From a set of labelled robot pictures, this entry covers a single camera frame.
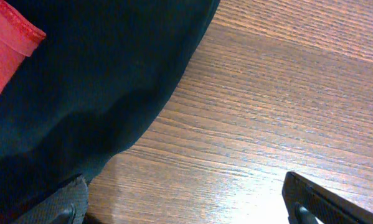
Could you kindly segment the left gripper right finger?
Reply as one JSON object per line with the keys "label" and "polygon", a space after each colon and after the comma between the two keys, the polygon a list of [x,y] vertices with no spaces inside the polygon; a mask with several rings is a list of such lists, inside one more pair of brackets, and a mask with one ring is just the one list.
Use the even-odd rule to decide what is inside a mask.
{"label": "left gripper right finger", "polygon": [[290,224],[373,224],[373,213],[296,172],[287,172],[282,196]]}

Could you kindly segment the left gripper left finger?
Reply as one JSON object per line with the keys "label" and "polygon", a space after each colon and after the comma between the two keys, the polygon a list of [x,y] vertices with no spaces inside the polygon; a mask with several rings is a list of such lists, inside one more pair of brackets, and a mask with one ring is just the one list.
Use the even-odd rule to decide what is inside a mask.
{"label": "left gripper left finger", "polygon": [[88,207],[88,186],[76,175],[29,205],[15,224],[81,224]]}

